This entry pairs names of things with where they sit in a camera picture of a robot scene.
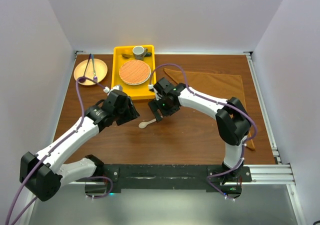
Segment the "orange cloth napkin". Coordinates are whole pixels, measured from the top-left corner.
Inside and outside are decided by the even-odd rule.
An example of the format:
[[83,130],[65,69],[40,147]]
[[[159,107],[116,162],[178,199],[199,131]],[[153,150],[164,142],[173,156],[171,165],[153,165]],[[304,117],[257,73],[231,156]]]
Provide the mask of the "orange cloth napkin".
[[235,97],[241,101],[244,108],[247,107],[240,75],[187,71],[185,80],[179,70],[165,68],[164,72],[177,84],[188,84],[189,87],[216,98],[228,100]]

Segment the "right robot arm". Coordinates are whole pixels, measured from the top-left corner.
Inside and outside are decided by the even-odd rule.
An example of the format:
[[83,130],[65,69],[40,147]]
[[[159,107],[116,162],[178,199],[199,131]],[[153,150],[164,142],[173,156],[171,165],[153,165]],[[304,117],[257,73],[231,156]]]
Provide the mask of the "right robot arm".
[[148,103],[157,122],[178,112],[181,107],[197,110],[216,121],[220,138],[225,142],[222,172],[209,178],[223,176],[233,182],[241,175],[244,165],[244,145],[251,128],[248,114],[241,101],[216,98],[201,93],[185,83],[173,85],[166,78],[148,85],[155,98]]

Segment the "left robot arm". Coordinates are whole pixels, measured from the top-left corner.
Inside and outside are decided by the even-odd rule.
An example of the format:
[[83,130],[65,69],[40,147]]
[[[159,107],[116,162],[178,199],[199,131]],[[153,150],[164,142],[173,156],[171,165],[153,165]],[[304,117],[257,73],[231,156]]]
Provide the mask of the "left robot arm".
[[111,90],[106,99],[89,107],[55,142],[36,154],[25,153],[20,160],[19,181],[45,202],[71,182],[104,179],[104,163],[92,154],[77,162],[65,162],[84,143],[113,123],[120,126],[138,117],[131,97],[121,90]]

